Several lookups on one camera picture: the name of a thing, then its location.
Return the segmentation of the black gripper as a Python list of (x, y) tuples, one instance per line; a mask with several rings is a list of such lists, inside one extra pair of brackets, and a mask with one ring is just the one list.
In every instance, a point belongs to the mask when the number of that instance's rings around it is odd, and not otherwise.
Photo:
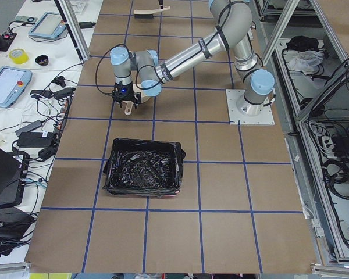
[(122, 82), (115, 83), (112, 91), (112, 98), (119, 106), (122, 106), (122, 101), (133, 102), (135, 109), (141, 104), (141, 93), (134, 93), (132, 82), (128, 84), (123, 84)]

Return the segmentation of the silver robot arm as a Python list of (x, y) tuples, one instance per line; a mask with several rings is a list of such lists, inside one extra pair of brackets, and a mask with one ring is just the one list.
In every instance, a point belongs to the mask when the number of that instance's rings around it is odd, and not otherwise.
[(115, 46), (110, 51), (115, 85), (110, 96), (117, 103), (141, 103), (141, 96), (154, 97), (164, 83), (222, 51), (233, 51), (234, 66), (245, 84), (238, 98), (237, 109), (246, 116), (257, 116), (266, 106), (264, 101), (273, 90), (275, 79), (263, 69), (252, 48), (248, 31), (252, 14), (248, 1), (209, 1), (208, 7), (216, 26), (209, 35), (192, 46), (160, 62), (154, 50), (131, 52), (127, 46)]

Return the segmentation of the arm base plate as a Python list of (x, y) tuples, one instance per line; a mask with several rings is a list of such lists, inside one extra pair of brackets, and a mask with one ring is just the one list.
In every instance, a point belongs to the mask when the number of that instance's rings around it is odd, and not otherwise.
[(244, 89), (226, 90), (229, 123), (242, 126), (275, 125), (269, 98), (266, 97), (263, 104), (252, 105), (245, 100), (244, 92)]

